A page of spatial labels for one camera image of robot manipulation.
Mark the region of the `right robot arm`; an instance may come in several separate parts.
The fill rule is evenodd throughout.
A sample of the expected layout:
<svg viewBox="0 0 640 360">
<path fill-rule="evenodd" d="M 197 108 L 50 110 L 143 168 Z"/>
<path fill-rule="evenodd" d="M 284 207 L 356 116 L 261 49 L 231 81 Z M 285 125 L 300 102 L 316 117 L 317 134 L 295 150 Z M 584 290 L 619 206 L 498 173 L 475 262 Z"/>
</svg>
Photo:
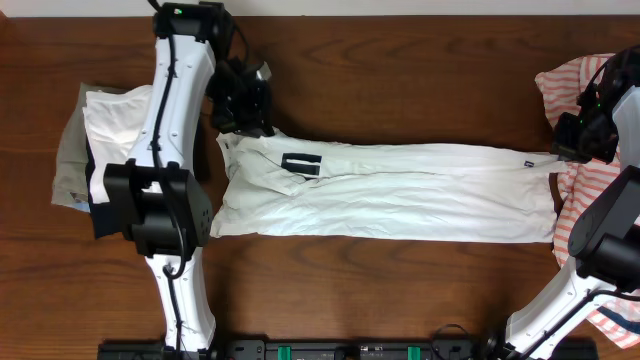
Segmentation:
<svg viewBox="0 0 640 360">
<path fill-rule="evenodd" d="M 546 287 L 506 324 L 507 359 L 548 359 L 602 302 L 637 302 L 639 288 L 639 88 L 613 108 L 621 173 L 582 213 L 569 236 L 569 257 Z"/>
</svg>

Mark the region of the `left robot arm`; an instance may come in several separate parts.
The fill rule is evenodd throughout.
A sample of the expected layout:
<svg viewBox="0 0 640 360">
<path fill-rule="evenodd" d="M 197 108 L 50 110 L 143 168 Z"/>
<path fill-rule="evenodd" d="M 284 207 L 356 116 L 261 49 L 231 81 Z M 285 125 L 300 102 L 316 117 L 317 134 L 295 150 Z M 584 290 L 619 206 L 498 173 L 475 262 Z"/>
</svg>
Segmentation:
<svg viewBox="0 0 640 360">
<path fill-rule="evenodd" d="M 230 54 L 242 34 L 221 2 L 156 4 L 156 68 L 149 113 L 127 160 L 108 164 L 103 184 L 124 237 L 156 279 L 167 325 L 163 342 L 104 343 L 101 359 L 213 359 L 216 320 L 202 250 L 213 208 L 193 174 L 203 99 L 219 132 L 273 135 L 271 72 Z"/>
</svg>

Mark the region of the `white t-shirt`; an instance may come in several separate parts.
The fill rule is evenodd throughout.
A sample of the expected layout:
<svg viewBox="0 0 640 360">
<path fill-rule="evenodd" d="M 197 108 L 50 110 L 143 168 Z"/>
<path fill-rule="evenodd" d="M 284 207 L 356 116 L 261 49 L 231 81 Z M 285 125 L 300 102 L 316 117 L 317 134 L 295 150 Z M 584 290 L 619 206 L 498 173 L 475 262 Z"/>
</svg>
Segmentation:
<svg viewBox="0 0 640 360">
<path fill-rule="evenodd" d="M 548 153 L 461 144 L 359 146 L 276 133 L 217 139 L 229 180 L 215 237 L 351 236 L 547 243 Z"/>
</svg>

